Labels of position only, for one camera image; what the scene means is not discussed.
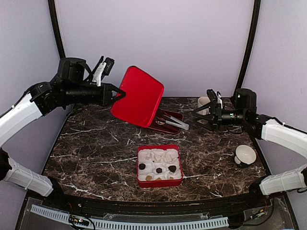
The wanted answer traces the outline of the red box lid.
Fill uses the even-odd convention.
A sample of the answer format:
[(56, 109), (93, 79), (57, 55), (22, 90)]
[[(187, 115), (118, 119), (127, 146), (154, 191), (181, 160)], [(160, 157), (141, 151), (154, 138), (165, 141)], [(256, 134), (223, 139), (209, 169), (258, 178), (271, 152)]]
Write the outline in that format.
[(130, 66), (120, 89), (126, 96), (113, 104), (111, 114), (133, 125), (149, 127), (164, 93), (163, 84), (140, 68)]

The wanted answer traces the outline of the metal tongs white handles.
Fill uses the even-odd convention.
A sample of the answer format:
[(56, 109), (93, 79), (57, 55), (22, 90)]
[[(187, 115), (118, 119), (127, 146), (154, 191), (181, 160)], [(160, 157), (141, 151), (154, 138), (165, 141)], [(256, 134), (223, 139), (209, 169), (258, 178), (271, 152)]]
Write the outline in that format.
[(154, 120), (156, 123), (162, 125), (162, 124), (168, 124), (174, 127), (178, 127), (184, 130), (189, 130), (189, 124), (184, 123), (183, 121), (171, 116), (167, 112), (163, 111), (162, 109), (158, 109), (156, 111)]

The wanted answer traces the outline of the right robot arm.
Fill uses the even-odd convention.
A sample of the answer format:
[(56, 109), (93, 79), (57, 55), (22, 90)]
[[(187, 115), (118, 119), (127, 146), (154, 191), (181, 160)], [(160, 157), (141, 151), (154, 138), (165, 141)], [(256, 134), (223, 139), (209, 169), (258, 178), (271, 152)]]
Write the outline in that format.
[(192, 111), (196, 121), (204, 120), (207, 130), (240, 125), (253, 139), (258, 139), (273, 174), (250, 185), (245, 204), (255, 208), (264, 196), (280, 192), (307, 191), (307, 133), (289, 126), (274, 116), (257, 113), (257, 95), (250, 89), (237, 89), (234, 108), (226, 109), (218, 92), (207, 90), (209, 101)]

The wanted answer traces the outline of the red box with liners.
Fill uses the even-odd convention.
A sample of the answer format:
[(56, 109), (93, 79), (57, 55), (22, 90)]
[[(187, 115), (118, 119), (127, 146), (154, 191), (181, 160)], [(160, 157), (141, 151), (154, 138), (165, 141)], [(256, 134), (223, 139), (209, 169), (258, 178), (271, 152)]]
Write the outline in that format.
[[(161, 162), (156, 162), (154, 156), (163, 156)], [(165, 161), (165, 156), (172, 157), (171, 162)], [(139, 169), (139, 164), (144, 163), (146, 168)], [(175, 172), (170, 172), (168, 167), (174, 165), (177, 167)], [(156, 169), (161, 168), (162, 173), (157, 173)], [(146, 180), (146, 176), (151, 176), (151, 181)], [(141, 188), (173, 187), (179, 186), (183, 180), (183, 170), (180, 160), (179, 147), (177, 145), (159, 145), (159, 146), (141, 146), (137, 151), (137, 181)]]

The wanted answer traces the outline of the dark cylinder chocolate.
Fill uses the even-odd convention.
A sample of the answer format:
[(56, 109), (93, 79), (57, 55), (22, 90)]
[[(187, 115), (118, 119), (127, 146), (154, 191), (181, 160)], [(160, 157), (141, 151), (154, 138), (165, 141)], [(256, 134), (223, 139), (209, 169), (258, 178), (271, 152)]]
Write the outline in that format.
[(174, 165), (171, 165), (171, 166), (168, 167), (168, 169), (169, 169), (170, 172), (174, 173), (176, 171), (177, 167), (174, 166)]

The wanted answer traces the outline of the round brown chocolate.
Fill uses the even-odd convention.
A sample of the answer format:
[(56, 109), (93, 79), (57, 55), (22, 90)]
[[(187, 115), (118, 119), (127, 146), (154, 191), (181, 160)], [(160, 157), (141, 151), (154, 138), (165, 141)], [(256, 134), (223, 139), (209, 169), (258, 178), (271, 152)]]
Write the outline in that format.
[(147, 181), (151, 181), (152, 179), (153, 179), (153, 178), (152, 178), (151, 176), (149, 176), (149, 175), (146, 176), (146, 180), (147, 180)]

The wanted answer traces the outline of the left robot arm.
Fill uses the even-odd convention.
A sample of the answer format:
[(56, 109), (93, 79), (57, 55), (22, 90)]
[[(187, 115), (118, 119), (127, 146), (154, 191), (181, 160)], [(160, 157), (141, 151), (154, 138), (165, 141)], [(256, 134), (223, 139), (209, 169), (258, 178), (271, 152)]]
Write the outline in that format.
[[(49, 114), (58, 107), (71, 104), (97, 104), (110, 106), (125, 97), (125, 92), (116, 86), (68, 84), (57, 88), (49, 82), (30, 87), (21, 99), (0, 117), (0, 144), (4, 145), (15, 134), (30, 123)], [(0, 151), (0, 179), (14, 183), (48, 197), (57, 209), (63, 209), (68, 199), (56, 179), (39, 175), (17, 163), (4, 150)]]

